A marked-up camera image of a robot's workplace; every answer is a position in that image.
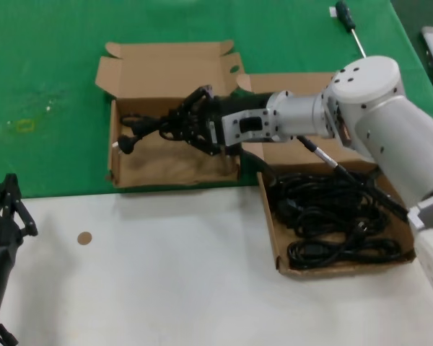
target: green cloth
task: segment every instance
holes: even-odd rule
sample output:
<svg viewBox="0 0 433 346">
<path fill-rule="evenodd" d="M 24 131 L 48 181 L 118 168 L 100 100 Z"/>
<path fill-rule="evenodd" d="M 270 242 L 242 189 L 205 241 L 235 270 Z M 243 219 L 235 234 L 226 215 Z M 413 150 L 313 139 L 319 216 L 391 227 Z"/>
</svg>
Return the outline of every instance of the green cloth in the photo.
<svg viewBox="0 0 433 346">
<path fill-rule="evenodd" d="M 16 172 L 26 197 L 115 191 L 105 180 L 110 105 L 94 84 L 106 42 L 232 38 L 248 73 L 335 71 L 359 51 L 331 18 L 334 3 L 0 0 L 0 181 Z M 433 117 L 433 88 L 390 2 L 349 5 L 367 54 L 396 59 L 408 97 Z"/>
</svg>

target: power cord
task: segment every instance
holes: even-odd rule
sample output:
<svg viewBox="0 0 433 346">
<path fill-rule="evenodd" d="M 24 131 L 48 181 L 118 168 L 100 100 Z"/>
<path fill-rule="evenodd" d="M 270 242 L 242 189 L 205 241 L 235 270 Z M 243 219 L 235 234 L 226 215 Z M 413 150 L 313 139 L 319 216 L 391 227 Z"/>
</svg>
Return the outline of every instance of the power cord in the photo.
<svg viewBox="0 0 433 346">
<path fill-rule="evenodd" d="M 386 263 L 401 258 L 392 239 L 376 239 L 388 225 L 388 216 L 370 187 L 356 183 L 365 174 L 293 173 L 277 177 L 268 188 L 268 201 L 278 220 L 303 239 L 287 248 L 290 267 L 308 270 L 335 262 Z M 326 241 L 328 234 L 344 234 L 344 241 Z"/>
</svg>

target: cardboard box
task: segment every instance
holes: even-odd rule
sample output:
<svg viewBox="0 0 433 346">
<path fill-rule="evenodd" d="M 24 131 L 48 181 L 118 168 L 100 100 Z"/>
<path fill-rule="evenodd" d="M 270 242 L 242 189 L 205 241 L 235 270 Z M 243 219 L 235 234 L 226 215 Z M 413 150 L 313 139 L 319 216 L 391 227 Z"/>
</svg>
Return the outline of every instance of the cardboard box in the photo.
<svg viewBox="0 0 433 346">
<path fill-rule="evenodd" d="M 116 187 L 192 185 L 236 181 L 238 158 L 209 156 L 184 142 L 166 141 L 153 133 L 139 141 L 130 155 L 112 144 L 131 129 L 122 115 L 152 117 L 168 114 L 198 87 L 211 84 L 215 95 L 227 96 L 244 73 L 232 41 L 121 45 L 108 43 L 112 57 L 102 57 L 96 85 L 115 97 L 110 115 L 108 169 Z"/>
<path fill-rule="evenodd" d="M 267 74 L 267 75 L 242 75 L 238 77 L 241 88 L 253 92 L 272 92 L 289 90 L 297 95 L 309 95 L 320 92 L 331 80 L 332 74 Z M 344 149 L 334 139 L 310 138 L 316 145 L 322 148 L 328 155 L 337 162 L 343 164 L 347 169 L 368 172 L 375 168 L 374 164 L 362 161 L 358 154 Z M 245 143 L 244 149 L 257 154 L 268 164 L 279 172 L 308 172 L 315 174 L 332 174 L 329 166 L 323 163 L 316 155 L 310 153 L 299 141 L 289 143 Z M 258 183 L 263 199 L 263 207 L 266 214 L 271 247 L 273 250 L 276 269 L 283 275 L 311 276 L 311 275 L 345 275 L 361 272 L 372 272 L 387 269 L 408 263 L 414 260 L 414 238 L 408 224 L 390 216 L 390 224 L 385 229 L 382 237 L 395 239 L 403 252 L 403 259 L 400 262 L 392 262 L 384 265 L 364 265 L 349 262 L 338 262 L 330 267 L 313 270 L 293 270 L 289 267 L 287 247 L 293 241 L 299 240 L 293 230 L 288 229 L 276 219 L 270 211 L 266 197 L 266 178 L 258 174 Z M 380 176 L 378 185 L 384 191 L 401 201 L 389 181 Z M 342 241 L 342 234 L 330 235 L 328 240 Z"/>
</svg>

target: box flap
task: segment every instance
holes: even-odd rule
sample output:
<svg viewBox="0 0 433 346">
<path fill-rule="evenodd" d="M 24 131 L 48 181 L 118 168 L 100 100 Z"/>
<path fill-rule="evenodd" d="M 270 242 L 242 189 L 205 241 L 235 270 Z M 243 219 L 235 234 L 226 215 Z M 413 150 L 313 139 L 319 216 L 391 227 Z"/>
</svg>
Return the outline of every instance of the box flap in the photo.
<svg viewBox="0 0 433 346">
<path fill-rule="evenodd" d="M 289 90 L 296 95 L 306 96 L 316 94 L 324 89 L 331 81 L 332 76 L 332 73 L 240 74 L 237 76 L 237 85 L 241 89 L 255 93 Z M 327 154 L 341 163 L 362 160 L 359 154 L 344 148 L 335 139 L 323 139 L 317 136 L 310 136 L 309 139 L 320 148 L 326 148 Z M 259 155 L 268 164 L 272 165 L 317 164 L 322 162 L 299 141 L 263 144 L 245 143 L 244 149 Z"/>
<path fill-rule="evenodd" d="M 215 58 L 228 54 L 234 48 L 232 40 L 222 42 L 192 43 L 142 43 L 120 44 L 106 43 L 106 50 L 116 58 L 157 58 L 173 56 L 174 58 Z"/>
<path fill-rule="evenodd" d="M 100 59 L 96 85 L 120 99 L 183 98 L 207 84 L 216 95 L 228 95 L 244 73 L 239 53 L 226 54 L 232 41 L 106 48 L 116 57 Z"/>
</svg>

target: robotic arm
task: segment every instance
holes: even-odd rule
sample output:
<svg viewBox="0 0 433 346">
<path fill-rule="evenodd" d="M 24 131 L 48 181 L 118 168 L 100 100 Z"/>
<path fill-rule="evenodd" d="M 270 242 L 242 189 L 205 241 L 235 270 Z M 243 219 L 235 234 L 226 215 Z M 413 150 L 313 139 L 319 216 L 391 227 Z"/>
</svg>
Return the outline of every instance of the robotic arm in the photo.
<svg viewBox="0 0 433 346">
<path fill-rule="evenodd" d="M 23 229 L 19 229 L 14 222 L 15 213 L 24 223 Z M 14 267 L 17 249 L 22 245 L 25 236 L 37 234 L 34 220 L 22 204 L 17 177 L 15 174 L 7 174 L 0 184 L 0 307 L 9 274 Z M 0 324 L 0 343 L 4 346 L 15 346 L 18 343 L 3 324 Z"/>
<path fill-rule="evenodd" d="M 393 59 L 372 56 L 350 63 L 321 93 L 309 97 L 282 91 L 219 98 L 203 87 L 168 117 L 124 125 L 132 127 L 134 137 L 121 136 L 114 146 L 126 154 L 156 130 L 210 155 L 236 153 L 245 141 L 335 138 L 374 161 L 409 207 L 415 250 L 433 286 L 433 119 L 406 98 Z M 319 148 L 309 149 L 337 165 Z"/>
</svg>

